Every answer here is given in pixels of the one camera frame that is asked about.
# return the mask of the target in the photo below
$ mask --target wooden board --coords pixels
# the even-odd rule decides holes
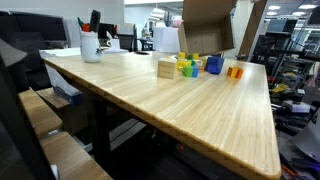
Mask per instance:
[[[61,119],[31,88],[20,93],[19,97],[38,137],[61,128]]]
[[[112,179],[66,132],[41,141],[50,164],[58,167],[61,180]]]
[[[46,63],[243,177],[278,179],[264,66],[226,59],[220,75],[157,78],[157,60],[165,56],[103,55],[96,64],[53,57]],[[242,68],[242,78],[227,77],[229,67]]]
[[[267,0],[261,0],[259,2],[254,3],[253,9],[250,15],[250,19],[248,22],[248,26],[243,36],[239,55],[241,54],[245,54],[247,56],[249,55],[254,38],[258,33],[257,31],[260,25],[260,20],[262,18],[266,4],[267,4]]]

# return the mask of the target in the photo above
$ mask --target white mug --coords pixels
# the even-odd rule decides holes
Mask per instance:
[[[101,48],[98,33],[81,31],[81,57],[85,62],[95,63],[101,61]]]

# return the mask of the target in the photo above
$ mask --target green block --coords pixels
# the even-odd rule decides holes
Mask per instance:
[[[183,67],[183,75],[185,77],[192,77],[193,67],[192,66],[185,66]]]

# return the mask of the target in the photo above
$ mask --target wooden table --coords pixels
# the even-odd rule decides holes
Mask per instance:
[[[220,75],[170,80],[157,78],[157,60],[164,56],[103,55],[96,64],[72,56],[46,63],[245,178],[280,178],[264,66],[225,60]],[[243,68],[242,79],[227,77],[228,67]]]
[[[31,88],[20,93],[19,97],[38,137],[61,128],[61,119]]]
[[[61,180],[112,179],[66,132],[41,141],[50,164],[58,167]]]

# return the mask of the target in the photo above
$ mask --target wall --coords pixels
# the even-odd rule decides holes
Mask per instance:
[[[123,0],[1,0],[2,11],[23,11],[63,16],[66,19],[80,17],[89,22],[92,9],[101,12],[101,22],[124,23]]]
[[[235,48],[226,52],[224,54],[225,58],[236,59],[235,56],[239,54],[239,50],[242,44],[243,36],[247,29],[253,5],[254,4],[251,3],[250,0],[238,0],[235,14],[232,19]]]

